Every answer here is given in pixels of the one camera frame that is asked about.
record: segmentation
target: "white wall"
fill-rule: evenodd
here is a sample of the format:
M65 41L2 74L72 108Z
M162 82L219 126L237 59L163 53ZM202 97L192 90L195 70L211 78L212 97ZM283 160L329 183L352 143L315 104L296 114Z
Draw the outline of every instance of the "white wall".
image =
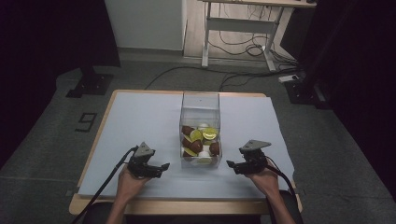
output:
M182 50L186 0L106 0L117 46Z

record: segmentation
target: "dark background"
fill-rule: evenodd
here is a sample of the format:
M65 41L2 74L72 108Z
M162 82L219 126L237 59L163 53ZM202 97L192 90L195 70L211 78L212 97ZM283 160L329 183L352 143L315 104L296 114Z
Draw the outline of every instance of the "dark background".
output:
M319 1L315 12L293 12L281 44L301 63L304 87L320 86L394 200L395 23L394 1Z
M2 166L46 108L57 76L120 66L105 2L1 1L0 63Z

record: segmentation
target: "white paper sheet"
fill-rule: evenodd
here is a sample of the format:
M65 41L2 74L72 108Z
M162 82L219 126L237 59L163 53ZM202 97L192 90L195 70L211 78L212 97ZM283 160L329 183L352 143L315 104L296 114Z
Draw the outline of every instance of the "white paper sheet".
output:
M226 163L244 161L238 148L250 139L271 142L271 146L263 149L265 155L292 180L294 167L269 97L220 97L223 158L216 170L181 168L178 133L181 102L181 94L119 92L78 194L93 195L125 152L143 141L156 150L148 164L171 164L161 178L150 180L138 197L208 200L264 197L249 179L236 175ZM116 194L117 178L118 173L102 195ZM279 185L281 189L288 188L282 178Z

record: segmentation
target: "transparent container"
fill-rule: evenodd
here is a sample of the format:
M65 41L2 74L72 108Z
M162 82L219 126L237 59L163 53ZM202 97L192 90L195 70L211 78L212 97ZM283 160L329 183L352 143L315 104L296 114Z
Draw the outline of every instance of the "transparent container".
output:
M184 91L179 132L182 168L217 168L222 158L219 93Z

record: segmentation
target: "human hand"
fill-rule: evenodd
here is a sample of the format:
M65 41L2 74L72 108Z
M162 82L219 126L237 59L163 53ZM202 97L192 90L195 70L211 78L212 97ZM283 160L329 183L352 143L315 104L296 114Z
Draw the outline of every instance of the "human hand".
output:
M143 186L151 178L139 179L135 177L127 168L126 165L122 168L119 174L119 183L117 186L116 201L128 203L136 194L143 188Z
M277 182L277 174L268 168L264 168L261 172L253 175L245 175L250 178L254 185L263 193L265 196L270 197L279 193L279 184Z

